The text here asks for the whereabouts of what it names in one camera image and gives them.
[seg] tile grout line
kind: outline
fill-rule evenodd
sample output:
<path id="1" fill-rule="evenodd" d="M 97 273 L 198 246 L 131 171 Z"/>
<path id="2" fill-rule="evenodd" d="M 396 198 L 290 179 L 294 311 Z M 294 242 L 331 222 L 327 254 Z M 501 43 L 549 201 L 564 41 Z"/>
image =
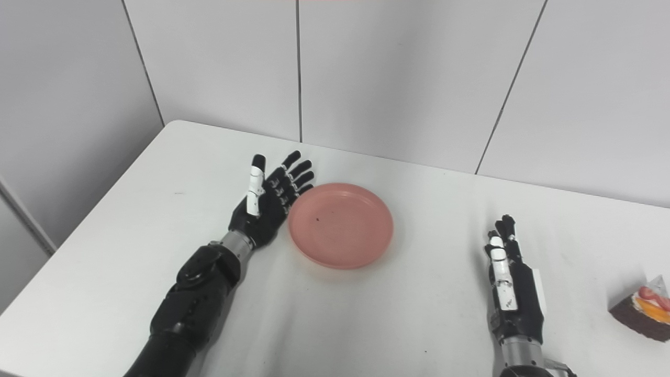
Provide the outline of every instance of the tile grout line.
<path id="1" fill-rule="evenodd" d="M 142 51 L 139 49 L 139 43 L 137 42 L 137 36 L 135 35 L 135 28 L 133 23 L 130 20 L 130 14 L 128 13 L 128 7 L 126 7 L 125 0 L 121 0 L 123 4 L 123 11 L 126 13 L 126 18 L 128 19 L 128 26 L 130 26 L 130 31 L 133 34 L 133 41 L 135 42 L 135 47 L 137 49 L 137 54 L 139 55 L 139 61 L 142 63 L 142 68 L 144 69 L 144 75 L 147 77 L 147 83 L 149 83 L 149 90 L 151 91 L 151 98 L 153 98 L 153 103 L 156 105 L 156 111 L 158 111 L 158 117 L 161 119 L 161 124 L 165 127 L 165 121 L 163 120 L 163 113 L 161 113 L 161 108 L 158 106 L 158 100 L 156 99 L 156 93 L 153 91 L 153 85 L 149 79 L 149 71 L 147 70 L 147 65 L 144 63 L 144 56 L 142 56 Z"/>
<path id="2" fill-rule="evenodd" d="M 297 119 L 302 143 L 302 71 L 300 66 L 300 0 L 295 0 L 295 36 L 297 42 Z"/>
<path id="3" fill-rule="evenodd" d="M 526 53 L 528 53 L 528 49 L 531 47 L 531 42 L 533 41 L 533 37 L 535 36 L 535 31 L 537 30 L 537 26 L 540 24 L 540 19 L 542 18 L 542 15 L 544 14 L 544 10 L 545 10 L 545 7 L 547 7 L 547 2 L 548 1 L 549 0 L 545 0 L 544 3 L 542 4 L 542 8 L 540 9 L 540 14 L 537 16 L 537 21 L 535 21 L 535 25 L 533 26 L 533 31 L 531 32 L 531 37 L 528 39 L 528 43 L 526 44 L 526 48 L 523 50 L 523 54 L 521 55 L 521 60 L 519 61 L 519 65 L 517 66 L 517 71 L 514 73 L 514 77 L 512 78 L 512 83 L 509 85 L 509 89 L 507 89 L 507 94 L 505 95 L 505 99 L 502 101 L 502 106 L 500 107 L 500 111 L 498 112 L 498 117 L 496 118 L 496 121 L 493 124 L 493 129 L 491 130 L 491 134 L 488 136 L 488 140 L 486 141 L 486 146 L 484 147 L 484 152 L 482 153 L 482 157 L 479 159 L 479 163 L 477 164 L 477 169 L 474 171 L 475 174 L 479 174 L 479 168 L 482 167 L 482 162 L 484 162 L 484 156 L 486 155 L 486 151 L 488 151 L 489 144 L 491 144 L 491 140 L 493 139 L 493 134 L 495 133 L 496 129 L 498 128 L 498 123 L 500 123 L 500 118 L 503 116 L 503 111 L 505 110 L 505 105 L 507 104 L 507 100 L 509 99 L 509 95 L 512 93 L 512 88 L 514 87 L 514 83 L 517 81 L 519 71 L 521 70 L 521 65 L 523 64 L 523 60 L 526 58 Z"/>

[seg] pink plate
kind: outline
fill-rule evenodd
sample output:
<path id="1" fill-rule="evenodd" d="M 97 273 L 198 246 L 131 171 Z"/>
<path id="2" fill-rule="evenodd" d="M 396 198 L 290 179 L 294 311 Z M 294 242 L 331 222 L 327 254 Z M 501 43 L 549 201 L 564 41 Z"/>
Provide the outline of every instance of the pink plate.
<path id="1" fill-rule="evenodd" d="M 318 264 L 358 268 L 374 262 L 391 242 L 391 212 L 375 194 L 347 183 L 317 186 L 295 201 L 289 231 L 296 246 Z"/>

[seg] silver wrist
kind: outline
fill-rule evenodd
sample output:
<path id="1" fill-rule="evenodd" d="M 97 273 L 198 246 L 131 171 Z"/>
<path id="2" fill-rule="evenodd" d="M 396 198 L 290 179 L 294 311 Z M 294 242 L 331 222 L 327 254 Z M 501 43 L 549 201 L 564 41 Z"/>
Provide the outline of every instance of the silver wrist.
<path id="1" fill-rule="evenodd" d="M 253 241 L 244 233 L 236 230 L 229 231 L 216 243 L 232 251 L 242 265 L 247 263 L 253 251 Z"/>
<path id="2" fill-rule="evenodd" d="M 505 338 L 501 345 L 505 366 L 533 365 L 544 368 L 542 345 L 530 337 Z"/>

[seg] robotic arm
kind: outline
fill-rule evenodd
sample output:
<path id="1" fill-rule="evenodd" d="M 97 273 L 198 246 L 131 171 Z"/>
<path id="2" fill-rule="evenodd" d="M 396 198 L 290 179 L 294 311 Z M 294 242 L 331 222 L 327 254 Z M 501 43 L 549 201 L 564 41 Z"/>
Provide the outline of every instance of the robotic arm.
<path id="1" fill-rule="evenodd" d="M 514 219 L 505 215 L 488 233 L 484 250 L 490 258 L 488 279 L 495 311 L 490 324 L 502 349 L 505 368 L 500 377 L 551 377 L 547 369 L 576 375 L 565 365 L 542 355 L 544 314 L 539 275 L 523 262 Z"/>
<path id="2" fill-rule="evenodd" d="M 184 377 L 196 354 L 214 335 L 223 304 L 239 284 L 251 252 L 269 244 L 286 220 L 293 202 L 312 188 L 309 160 L 298 164 L 290 154 L 267 180 L 265 157 L 251 167 L 247 196 L 232 213 L 228 233 L 201 246 L 177 273 L 151 320 L 149 340 L 125 377 Z"/>

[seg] chocolate cake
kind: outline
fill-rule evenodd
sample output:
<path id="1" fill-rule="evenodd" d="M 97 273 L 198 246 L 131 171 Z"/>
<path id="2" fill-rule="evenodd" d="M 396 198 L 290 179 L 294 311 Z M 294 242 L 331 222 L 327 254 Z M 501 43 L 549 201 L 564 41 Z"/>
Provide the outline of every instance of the chocolate cake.
<path id="1" fill-rule="evenodd" d="M 646 337 L 670 340 L 670 299 L 660 276 L 612 307 L 610 314 Z"/>

